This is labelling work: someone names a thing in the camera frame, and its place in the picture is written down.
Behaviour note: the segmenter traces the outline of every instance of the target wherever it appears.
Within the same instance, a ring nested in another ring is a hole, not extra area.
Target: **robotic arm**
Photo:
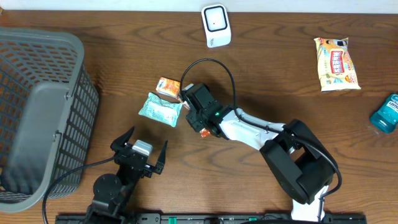
[[[313,142],[335,167],[337,163],[303,122],[272,123],[248,115],[240,108],[235,111],[232,106],[223,106],[214,99],[203,83],[184,89],[181,95],[190,107],[186,119],[196,132],[205,129],[213,136],[237,140],[260,151],[280,186],[294,201],[293,219],[318,220],[318,209],[323,203],[319,198],[331,184],[335,171],[318,151],[296,143],[286,134]],[[305,152],[293,161],[289,155],[302,147]]]

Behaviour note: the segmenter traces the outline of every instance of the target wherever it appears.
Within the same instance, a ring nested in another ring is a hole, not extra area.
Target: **white wall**
[[[229,12],[398,13],[398,0],[0,0],[3,9],[190,11],[222,3]]]

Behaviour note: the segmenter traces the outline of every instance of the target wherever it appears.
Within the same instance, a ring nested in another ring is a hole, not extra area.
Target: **gray plastic basket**
[[[57,177],[81,166],[98,107],[71,34],[0,28],[0,211],[37,203]],[[68,176],[49,198],[78,187]]]

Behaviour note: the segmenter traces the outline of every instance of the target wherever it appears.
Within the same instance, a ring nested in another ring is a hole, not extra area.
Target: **light blue packet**
[[[138,114],[168,124],[174,128],[180,116],[181,107],[182,103],[170,103],[160,99],[156,94],[149,93],[144,107]]]

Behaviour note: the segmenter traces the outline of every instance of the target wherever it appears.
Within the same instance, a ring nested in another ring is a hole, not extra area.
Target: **wood grain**
[[[101,103],[87,163],[112,156],[112,140],[133,135],[169,149],[164,173],[139,183],[131,207],[164,213],[264,213],[290,210],[261,155],[239,142],[202,139],[185,121],[171,128],[138,116],[161,76],[179,79],[195,60],[225,63],[236,81],[238,105],[262,119],[301,119],[339,163],[343,186],[326,199],[331,212],[359,212],[369,223],[396,223],[398,213],[397,131],[385,135],[369,122],[386,97],[398,89],[398,17],[352,14],[230,13],[232,42],[208,49],[200,13],[6,11],[0,25],[70,32],[85,46],[85,65],[101,90]],[[349,37],[349,52],[360,91],[320,93],[313,38]],[[224,103],[231,84],[223,69],[203,63],[187,83],[205,82]],[[96,178],[115,173],[104,164],[85,171],[71,196],[50,200],[50,222],[61,213],[84,213]],[[42,223],[41,204],[0,223]]]

